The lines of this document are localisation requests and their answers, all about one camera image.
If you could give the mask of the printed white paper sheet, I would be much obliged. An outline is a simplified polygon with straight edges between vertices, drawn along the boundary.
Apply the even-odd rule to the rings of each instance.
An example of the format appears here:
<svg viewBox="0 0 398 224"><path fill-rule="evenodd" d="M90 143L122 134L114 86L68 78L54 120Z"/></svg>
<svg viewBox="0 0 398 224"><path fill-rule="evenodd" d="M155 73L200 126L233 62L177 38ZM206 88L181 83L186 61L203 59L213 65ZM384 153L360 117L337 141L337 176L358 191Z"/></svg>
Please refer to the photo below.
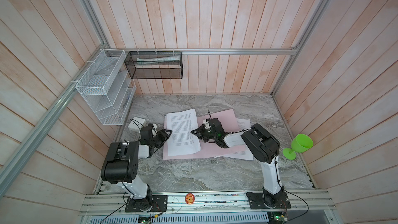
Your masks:
<svg viewBox="0 0 398 224"><path fill-rule="evenodd" d="M167 140L169 157L185 156L201 150L199 138L191 133L198 128L195 109L166 114L166 129L171 130Z"/></svg>

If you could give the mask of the pink file folder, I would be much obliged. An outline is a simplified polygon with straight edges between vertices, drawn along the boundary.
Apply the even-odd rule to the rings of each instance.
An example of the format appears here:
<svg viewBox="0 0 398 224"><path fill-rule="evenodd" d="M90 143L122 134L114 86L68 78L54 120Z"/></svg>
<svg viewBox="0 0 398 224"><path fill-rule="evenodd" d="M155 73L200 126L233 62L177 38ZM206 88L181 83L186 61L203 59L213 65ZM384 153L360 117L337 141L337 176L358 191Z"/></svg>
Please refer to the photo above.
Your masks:
<svg viewBox="0 0 398 224"><path fill-rule="evenodd" d="M189 155L170 156L168 147L165 146L163 151L163 159L205 159L220 156L246 159L249 150L241 138L243 131L238 128L238 120L235 117L234 110L230 109L217 112L211 116L212 119L217 118L219 120L223 126L223 129L227 133L221 136L221 140L227 145L226 148L218 146L219 142L216 141L214 143L200 141L200 151Z"/></svg>

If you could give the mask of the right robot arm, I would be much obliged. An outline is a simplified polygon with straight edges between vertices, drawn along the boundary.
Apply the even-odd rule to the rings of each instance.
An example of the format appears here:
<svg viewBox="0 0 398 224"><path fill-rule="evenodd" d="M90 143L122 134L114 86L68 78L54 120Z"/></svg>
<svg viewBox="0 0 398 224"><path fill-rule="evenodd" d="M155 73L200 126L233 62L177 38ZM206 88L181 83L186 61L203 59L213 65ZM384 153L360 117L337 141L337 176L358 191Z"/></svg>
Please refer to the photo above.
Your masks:
<svg viewBox="0 0 398 224"><path fill-rule="evenodd" d="M256 123L248 129L226 132L218 118L209 118L191 134L203 142L215 143L221 148L245 144L259 161L263 175L262 193L248 192L251 209L290 207L288 196L279 179L278 159L280 142L263 126Z"/></svg>

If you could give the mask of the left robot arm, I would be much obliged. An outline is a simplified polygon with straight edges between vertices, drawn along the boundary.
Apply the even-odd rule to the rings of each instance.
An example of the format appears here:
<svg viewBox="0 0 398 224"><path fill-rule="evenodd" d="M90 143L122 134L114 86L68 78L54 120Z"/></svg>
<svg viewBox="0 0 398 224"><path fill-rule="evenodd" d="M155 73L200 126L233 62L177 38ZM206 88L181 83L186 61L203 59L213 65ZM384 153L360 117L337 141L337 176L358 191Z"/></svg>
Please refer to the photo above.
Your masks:
<svg viewBox="0 0 398 224"><path fill-rule="evenodd" d="M150 158L171 137L172 130L158 131L154 124L140 129L138 141L111 143L101 169L101 179L128 194L126 212L148 212L155 207L150 186L138 176L139 159Z"/></svg>

